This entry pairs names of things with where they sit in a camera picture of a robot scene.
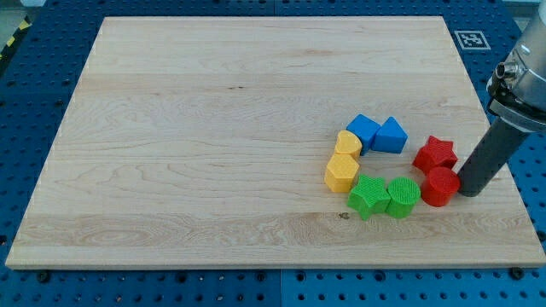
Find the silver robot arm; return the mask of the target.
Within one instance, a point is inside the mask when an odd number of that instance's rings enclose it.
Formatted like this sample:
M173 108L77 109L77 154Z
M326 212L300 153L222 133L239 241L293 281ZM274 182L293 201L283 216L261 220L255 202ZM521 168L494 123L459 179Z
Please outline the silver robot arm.
M545 2L487 84L488 109L523 131L545 130Z

